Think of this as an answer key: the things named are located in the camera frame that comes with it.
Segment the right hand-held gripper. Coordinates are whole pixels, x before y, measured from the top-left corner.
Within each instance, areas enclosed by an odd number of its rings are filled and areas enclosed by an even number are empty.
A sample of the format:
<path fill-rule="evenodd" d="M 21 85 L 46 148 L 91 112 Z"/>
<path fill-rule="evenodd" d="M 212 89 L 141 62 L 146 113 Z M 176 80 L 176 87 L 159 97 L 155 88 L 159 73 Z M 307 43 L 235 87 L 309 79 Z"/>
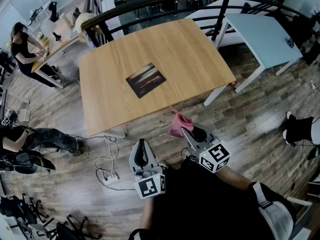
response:
<path fill-rule="evenodd" d="M 216 173 L 225 167 L 231 153 L 226 147 L 226 143 L 214 137 L 211 129 L 200 123 L 193 126 L 193 134 L 186 128 L 181 129 L 184 138 L 189 146 L 194 150 L 195 162 L 207 169 L 211 173 Z"/>

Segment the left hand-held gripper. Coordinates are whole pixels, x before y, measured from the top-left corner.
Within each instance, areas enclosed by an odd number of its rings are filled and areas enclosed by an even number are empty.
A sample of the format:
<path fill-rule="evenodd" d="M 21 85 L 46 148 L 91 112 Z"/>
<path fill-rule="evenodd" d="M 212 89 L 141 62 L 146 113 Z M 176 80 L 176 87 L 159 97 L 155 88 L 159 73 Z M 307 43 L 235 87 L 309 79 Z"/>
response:
<path fill-rule="evenodd" d="M 139 139 L 134 145 L 129 164 L 133 172 L 133 186 L 141 199 L 152 198 L 166 192 L 166 179 L 163 168 L 158 165 L 156 157 L 148 141 L 144 140 L 144 153 L 147 166 L 143 164 L 143 140 Z"/>

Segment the pink cloth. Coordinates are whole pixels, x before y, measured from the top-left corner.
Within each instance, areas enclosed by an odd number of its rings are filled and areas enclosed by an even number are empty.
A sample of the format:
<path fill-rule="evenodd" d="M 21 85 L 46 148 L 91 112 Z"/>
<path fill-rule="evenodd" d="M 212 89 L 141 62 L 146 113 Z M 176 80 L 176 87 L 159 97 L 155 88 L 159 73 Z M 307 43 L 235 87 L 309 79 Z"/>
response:
<path fill-rule="evenodd" d="M 186 129 L 192 132 L 194 129 L 194 123 L 172 106 L 170 107 L 170 109 L 172 112 L 174 112 L 175 115 L 169 127 L 168 134 L 172 137 L 184 138 L 182 129 Z"/>

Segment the dark printed mouse pad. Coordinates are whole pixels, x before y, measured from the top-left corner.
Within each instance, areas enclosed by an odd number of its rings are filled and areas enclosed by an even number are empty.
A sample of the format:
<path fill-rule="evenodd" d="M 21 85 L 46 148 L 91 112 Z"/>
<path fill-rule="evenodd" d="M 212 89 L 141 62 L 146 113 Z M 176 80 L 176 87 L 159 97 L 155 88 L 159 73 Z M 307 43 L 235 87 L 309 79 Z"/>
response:
<path fill-rule="evenodd" d="M 148 63 L 142 69 L 133 73 L 125 80 L 136 96 L 141 99 L 150 91 L 164 83 L 166 78 L 153 63 Z"/>

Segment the person's right forearm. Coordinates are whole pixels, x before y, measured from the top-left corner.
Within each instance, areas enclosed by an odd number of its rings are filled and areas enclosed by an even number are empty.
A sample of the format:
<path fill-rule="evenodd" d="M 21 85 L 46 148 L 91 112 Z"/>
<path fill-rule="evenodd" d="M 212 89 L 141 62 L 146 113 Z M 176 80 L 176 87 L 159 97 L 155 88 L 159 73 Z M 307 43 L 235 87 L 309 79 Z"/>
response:
<path fill-rule="evenodd" d="M 224 183 L 243 191 L 247 190 L 252 183 L 248 178 L 236 173 L 228 166 L 221 168 L 215 175 Z"/>

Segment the person's left forearm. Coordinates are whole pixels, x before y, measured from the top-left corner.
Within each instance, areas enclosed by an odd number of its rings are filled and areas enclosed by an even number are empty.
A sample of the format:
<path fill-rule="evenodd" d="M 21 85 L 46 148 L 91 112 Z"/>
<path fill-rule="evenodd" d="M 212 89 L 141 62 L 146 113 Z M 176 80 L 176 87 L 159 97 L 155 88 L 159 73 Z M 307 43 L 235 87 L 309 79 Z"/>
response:
<path fill-rule="evenodd" d="M 153 212 L 154 212 L 154 202 L 155 199 L 153 197 L 148 198 L 144 201 L 144 207 L 139 223 L 140 229 L 149 230 L 152 226 Z"/>

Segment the person's black clothing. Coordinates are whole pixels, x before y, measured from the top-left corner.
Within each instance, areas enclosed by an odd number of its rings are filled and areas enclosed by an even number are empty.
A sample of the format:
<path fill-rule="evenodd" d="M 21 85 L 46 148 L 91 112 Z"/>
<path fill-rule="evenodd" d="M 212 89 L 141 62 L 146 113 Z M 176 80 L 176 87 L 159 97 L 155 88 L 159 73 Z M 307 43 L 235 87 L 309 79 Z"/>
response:
<path fill-rule="evenodd" d="M 191 158 L 164 172 L 151 228 L 139 226 L 128 240 L 289 240 L 296 211 L 265 184 L 250 180 L 247 190 L 237 189 Z"/>

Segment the wooden table with white legs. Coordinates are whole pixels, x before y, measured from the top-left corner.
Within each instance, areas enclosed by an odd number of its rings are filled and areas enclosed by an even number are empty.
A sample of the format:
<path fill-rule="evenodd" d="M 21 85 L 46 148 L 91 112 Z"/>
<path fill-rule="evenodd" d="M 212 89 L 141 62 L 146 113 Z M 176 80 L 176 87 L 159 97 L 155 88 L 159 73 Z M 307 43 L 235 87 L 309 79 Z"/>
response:
<path fill-rule="evenodd" d="M 137 97 L 127 78 L 152 63 L 165 82 Z M 87 132 L 107 133 L 235 81 L 213 43 L 190 18 L 148 27 L 79 58 Z"/>

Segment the black office chair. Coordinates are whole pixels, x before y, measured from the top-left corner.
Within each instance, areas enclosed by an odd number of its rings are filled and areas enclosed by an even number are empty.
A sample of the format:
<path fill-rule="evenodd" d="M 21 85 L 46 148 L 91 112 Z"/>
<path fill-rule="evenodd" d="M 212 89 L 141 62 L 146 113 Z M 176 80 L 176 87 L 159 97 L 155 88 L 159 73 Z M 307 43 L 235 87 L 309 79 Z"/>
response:
<path fill-rule="evenodd" d="M 54 218 L 45 221 L 49 216 L 39 211 L 38 205 L 41 201 L 33 202 L 34 199 L 31 197 L 30 204 L 28 204 L 25 196 L 23 193 L 21 199 L 16 196 L 13 196 L 12 199 L 22 215 L 17 219 L 17 224 L 29 234 L 30 238 L 33 237 L 33 233 L 38 237 L 45 237 L 47 240 L 100 240 L 102 238 L 101 234 L 94 236 L 84 232 L 84 226 L 88 220 L 86 216 L 82 219 L 80 226 L 73 223 L 73 216 L 69 214 L 65 222 L 57 222 L 55 228 L 48 229 L 47 226 L 54 221 Z"/>

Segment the light blue table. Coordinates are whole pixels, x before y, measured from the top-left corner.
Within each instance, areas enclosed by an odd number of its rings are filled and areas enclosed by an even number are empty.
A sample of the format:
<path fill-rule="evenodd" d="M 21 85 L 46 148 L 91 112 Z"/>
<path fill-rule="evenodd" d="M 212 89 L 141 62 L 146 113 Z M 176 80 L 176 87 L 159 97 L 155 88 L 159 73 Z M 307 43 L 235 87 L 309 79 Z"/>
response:
<path fill-rule="evenodd" d="M 224 14 L 219 35 L 214 41 L 217 49 L 221 46 L 228 25 L 239 34 L 259 62 L 259 67 L 235 89 L 236 93 L 242 91 L 264 70 L 284 64 L 275 73 L 278 76 L 303 57 L 295 44 L 288 44 L 290 36 L 275 18 L 254 14 Z"/>

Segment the wooden desk with white frame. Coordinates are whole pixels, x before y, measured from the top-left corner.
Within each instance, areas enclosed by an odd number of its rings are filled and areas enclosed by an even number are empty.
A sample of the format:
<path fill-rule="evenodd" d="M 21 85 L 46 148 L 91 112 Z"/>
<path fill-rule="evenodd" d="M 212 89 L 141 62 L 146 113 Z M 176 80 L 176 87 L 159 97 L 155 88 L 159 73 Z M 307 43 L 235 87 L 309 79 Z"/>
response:
<path fill-rule="evenodd" d="M 63 52 L 67 47 L 74 44 L 80 39 L 80 35 L 74 30 L 73 26 L 69 26 L 64 19 L 59 19 L 56 22 L 51 22 L 49 19 L 42 25 L 43 34 L 49 34 L 47 36 L 48 45 L 45 47 L 48 54 L 33 64 L 32 73 L 37 73 L 49 82 L 53 83 L 56 87 L 63 89 L 64 85 L 57 80 L 52 79 L 50 76 L 40 70 L 40 68 L 48 63 L 48 60 L 58 52 Z M 61 39 L 56 41 L 53 35 L 55 32 L 61 35 Z"/>

